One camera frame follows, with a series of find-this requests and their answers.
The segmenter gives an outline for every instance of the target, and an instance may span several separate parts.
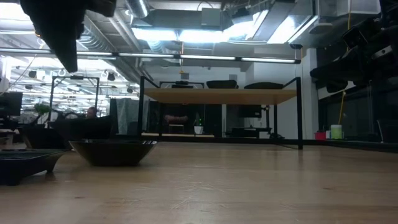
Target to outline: white wall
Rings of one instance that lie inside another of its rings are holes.
[[[149,74],[154,78],[155,83],[160,81],[175,82],[181,80],[180,67],[161,68],[147,67]],[[204,82],[210,80],[229,80],[229,75],[238,75],[238,85],[240,88],[246,83],[246,74],[241,72],[240,68],[220,68],[212,67],[183,67],[183,71],[190,74],[188,81],[190,82]]]
[[[313,139],[314,132],[318,130],[318,96],[315,84],[312,83],[310,71],[317,66],[316,50],[308,49],[306,57],[300,65],[286,65],[275,63],[254,63],[254,79],[251,70],[246,84],[254,82],[274,82],[285,84],[295,77],[302,77],[302,113],[303,113],[303,138]],[[295,83],[286,89],[296,89]],[[246,125],[253,124],[257,127],[266,127],[266,112],[262,112],[260,120],[252,118]],[[274,128],[274,109],[270,110],[270,127]],[[297,98],[292,98],[278,105],[278,133],[286,139],[297,139]]]

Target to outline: person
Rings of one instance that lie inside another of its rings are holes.
[[[95,108],[94,106],[92,106],[91,108],[88,108],[86,118],[93,119],[96,117],[97,117],[97,108]]]

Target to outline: shelf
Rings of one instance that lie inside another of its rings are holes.
[[[296,90],[146,88],[145,95],[160,103],[278,105],[296,96]]]

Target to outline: wooden tabletop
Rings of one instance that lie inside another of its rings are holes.
[[[278,105],[295,97],[296,91],[146,88],[145,95],[161,103]]]
[[[1,224],[396,224],[398,154],[161,142],[138,167],[75,152],[0,186]]]

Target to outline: potted plant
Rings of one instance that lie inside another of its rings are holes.
[[[203,125],[199,117],[199,114],[197,114],[197,118],[195,120],[195,126],[193,128],[195,130],[195,134],[203,134]]]

